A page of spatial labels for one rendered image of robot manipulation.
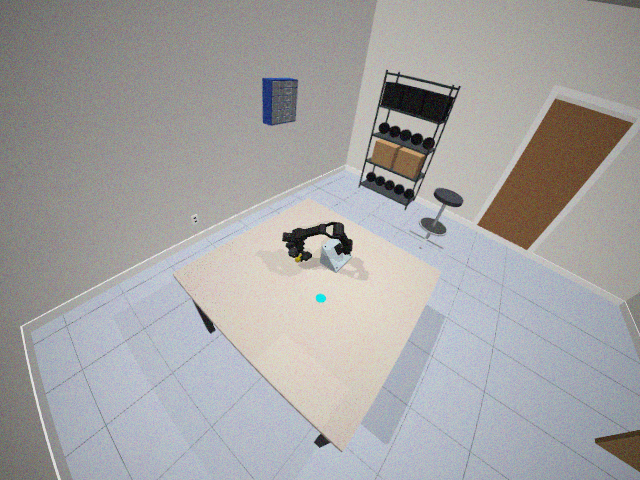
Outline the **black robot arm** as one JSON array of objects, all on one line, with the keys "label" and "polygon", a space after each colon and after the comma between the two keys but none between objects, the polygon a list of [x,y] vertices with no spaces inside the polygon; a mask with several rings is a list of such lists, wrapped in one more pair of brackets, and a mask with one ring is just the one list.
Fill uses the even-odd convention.
[{"label": "black robot arm", "polygon": [[[333,225],[333,236],[326,232],[326,227],[330,225]],[[334,247],[338,255],[340,255],[341,253],[344,253],[344,255],[349,255],[350,252],[352,252],[353,241],[351,239],[348,239],[348,237],[344,232],[344,224],[340,222],[330,222],[327,224],[320,224],[318,226],[307,228],[307,229],[296,228],[292,230],[292,233],[283,232],[282,241],[293,242],[297,245],[302,245],[304,243],[304,240],[307,239],[307,237],[320,235],[320,234],[326,235],[331,239],[340,240],[341,244],[339,243]],[[293,258],[296,258],[300,255],[300,249],[298,249],[292,244],[292,248],[290,248],[290,250],[288,251],[288,255]]]}]

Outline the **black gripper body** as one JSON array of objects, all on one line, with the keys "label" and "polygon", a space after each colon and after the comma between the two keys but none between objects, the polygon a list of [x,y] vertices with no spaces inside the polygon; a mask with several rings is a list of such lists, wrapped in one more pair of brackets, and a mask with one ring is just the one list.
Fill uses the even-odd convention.
[{"label": "black gripper body", "polygon": [[312,254],[311,254],[310,252],[308,252],[308,251],[307,251],[307,252],[303,251],[303,249],[304,249],[303,245],[304,245],[305,243],[303,243],[302,245],[297,245],[297,244],[295,244],[295,243],[293,243],[293,242],[287,242],[285,247],[286,247],[286,248],[288,248],[288,249],[290,249],[290,248],[292,248],[292,244],[293,244],[295,247],[297,247],[298,249],[300,249],[300,253],[302,254],[301,258],[302,258],[304,261],[307,261],[307,260],[309,260],[309,259],[312,257]]}]

